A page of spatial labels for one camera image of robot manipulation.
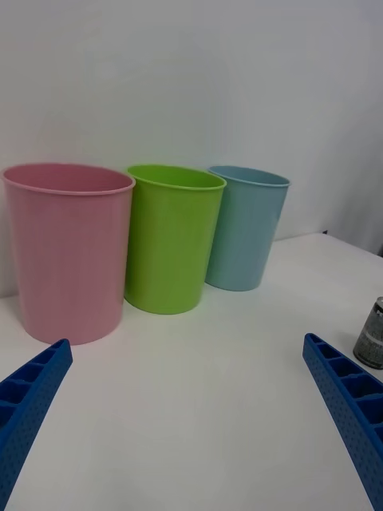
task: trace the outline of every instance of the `blue cup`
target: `blue cup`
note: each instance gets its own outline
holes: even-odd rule
[[[249,291],[260,283],[290,182],[253,168],[218,166],[223,177],[221,208],[206,282],[229,291]]]

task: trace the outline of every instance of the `plastic cup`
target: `plastic cup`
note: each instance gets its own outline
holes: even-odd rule
[[[249,291],[261,282],[290,182],[252,168],[218,166],[223,192],[206,282]]]
[[[44,343],[104,337],[122,313],[134,179],[75,164],[2,177],[26,331]]]
[[[199,302],[223,188],[209,172],[164,165],[128,169],[132,201],[125,298],[157,314]]]

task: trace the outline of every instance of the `white wall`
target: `white wall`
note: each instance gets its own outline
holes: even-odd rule
[[[280,237],[342,237],[381,151],[382,20],[375,0],[2,2],[0,167],[255,166],[293,181]]]

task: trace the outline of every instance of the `blue plastic gripper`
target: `blue plastic gripper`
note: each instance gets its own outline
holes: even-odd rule
[[[0,511],[72,361],[62,339],[0,383]]]
[[[383,383],[314,334],[303,358],[375,511],[383,511]]]

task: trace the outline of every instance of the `cup rim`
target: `cup rim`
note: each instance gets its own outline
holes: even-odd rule
[[[104,171],[106,173],[114,173],[118,174],[119,176],[122,176],[123,179],[127,180],[126,186],[122,186],[119,188],[112,188],[110,190],[60,190],[55,188],[42,188],[41,186],[33,186],[32,184],[23,184],[18,183],[15,180],[10,179],[6,174],[11,171],[15,170],[16,168],[35,168],[35,167],[49,167],[49,166],[55,166],[55,167],[61,167],[61,168],[68,168],[68,167],[77,167],[77,168],[86,168],[88,170],[90,169],[97,169]],[[1,171],[1,179],[4,183],[8,184],[9,186],[14,186],[15,188],[21,188],[22,190],[30,190],[31,192],[40,192],[40,193],[47,193],[50,195],[67,195],[67,196],[103,196],[103,195],[113,195],[116,193],[122,193],[127,192],[128,190],[131,190],[136,185],[136,180],[133,176],[130,176],[130,174],[127,174],[126,172],[119,172],[117,170],[113,170],[111,168],[102,167],[99,165],[87,165],[87,164],[77,164],[77,163],[57,163],[54,162],[34,162],[34,163],[26,163],[26,164],[19,164],[19,165],[12,165],[10,167],[5,168]]]
[[[242,179],[239,177],[226,176],[223,173],[219,172],[219,170],[222,168],[237,168],[238,170],[256,171],[256,172],[262,173],[264,176],[272,176],[273,178],[277,177],[281,180],[281,183],[262,183],[257,180],[246,180],[246,179]],[[287,179],[286,177],[280,176],[279,174],[274,174],[272,172],[259,170],[258,168],[240,167],[238,165],[214,165],[213,167],[209,168],[209,171],[212,174],[215,174],[216,176],[221,176],[225,180],[236,181],[237,183],[252,184],[254,186],[263,186],[263,187],[267,187],[267,188],[288,188],[291,185],[291,181],[289,179]]]
[[[211,192],[211,191],[215,191],[215,190],[221,190],[221,189],[225,188],[225,186],[227,185],[226,180],[222,176],[218,176],[217,174],[214,174],[214,177],[217,178],[217,180],[219,180],[219,184],[217,181],[216,186],[202,187],[202,186],[184,186],[182,184],[161,183],[159,181],[154,181],[154,180],[146,179],[144,177],[135,176],[133,169],[134,168],[142,168],[142,167],[178,168],[180,170],[186,170],[187,172],[199,172],[200,174],[208,174],[208,175],[212,174],[212,172],[208,172],[207,170],[202,170],[201,168],[192,168],[192,167],[184,167],[183,165],[166,165],[166,164],[156,164],[156,163],[132,165],[131,167],[128,167],[126,169],[126,173],[129,173],[131,176],[133,176],[136,181],[141,181],[143,183],[152,184],[153,186],[160,186],[161,188],[174,188],[177,190],[190,190],[190,191],[194,191],[194,192]]]

